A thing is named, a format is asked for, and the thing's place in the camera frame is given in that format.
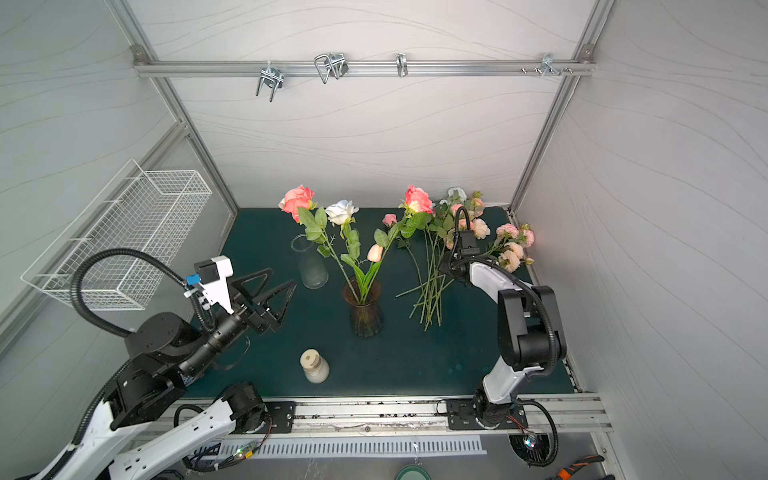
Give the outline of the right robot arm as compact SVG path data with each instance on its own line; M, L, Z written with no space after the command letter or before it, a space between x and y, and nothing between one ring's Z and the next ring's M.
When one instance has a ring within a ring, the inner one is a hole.
M275 396L434 395L453 430L523 429L518 393L565 356L554 292L518 289L433 232L396 240L368 307L334 273L298 292L280 332L254 348L249 374Z

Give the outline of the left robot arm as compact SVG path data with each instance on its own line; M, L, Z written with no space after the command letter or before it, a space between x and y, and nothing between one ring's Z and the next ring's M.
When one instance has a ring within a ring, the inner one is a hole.
M141 260L181 286L200 325L163 312L129 331L91 311L83 281L92 267L115 256ZM225 388L204 408L192 406L191 419L177 420L166 433L136 448L129 446L170 407L182 411L178 401L188 386L246 333L278 331L286 311L271 303L280 298L284 306L290 305L297 289L292 280L269 288L270 268L235 278L226 256L198 262L194 268L194 275L183 278L145 252L113 248L90 256L72 274L72 306L90 324L123 338L128 359L98 391L73 438L37 478L152 479L180 461L193 462L195 450L220 437L258 435L258 440L203 468L218 471L250 458L273 432L291 430L293 403L267 403L252 383L241 382Z

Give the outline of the pink ribbed glass vase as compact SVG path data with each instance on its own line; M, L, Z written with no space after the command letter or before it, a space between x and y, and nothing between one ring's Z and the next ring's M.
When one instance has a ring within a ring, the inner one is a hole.
M357 293L357 283L352 282L352 288L348 284L343 285L342 295L350 306L350 327L355 335L361 338L370 338L377 335L383 328L383 313L378 304L381 293L381 285L374 280L364 304L355 301L353 293Z

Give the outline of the pink bud stem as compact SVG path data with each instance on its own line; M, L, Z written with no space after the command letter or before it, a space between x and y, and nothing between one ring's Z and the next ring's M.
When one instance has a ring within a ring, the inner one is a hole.
M367 260L369 262L368 271L364 273L360 267L357 267L355 270L359 291L359 303L361 305L368 302L369 292L381 267L384 252L385 249L383 246L378 244L373 245L367 255Z

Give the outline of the large pink rose stem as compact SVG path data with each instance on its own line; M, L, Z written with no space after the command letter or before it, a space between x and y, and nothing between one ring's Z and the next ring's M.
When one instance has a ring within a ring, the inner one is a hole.
M332 253L344 253L344 244L338 229L331 226L327 221L324 211L326 207L319 206L314 197L315 192L313 190L300 185L284 194L278 208L290 214L296 223L304 227L305 236L317 245L318 253L322 257L332 258L336 262Z

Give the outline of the white rose stem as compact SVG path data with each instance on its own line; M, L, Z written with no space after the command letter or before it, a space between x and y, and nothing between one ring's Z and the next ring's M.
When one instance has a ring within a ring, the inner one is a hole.
M332 253L332 257L342 270L347 286L353 299L361 304L364 295L360 292L363 283L363 272L359 266L360 240L359 233L353 228L354 215L359 211L350 200L339 200L324 209L328 223L338 229L345 252Z

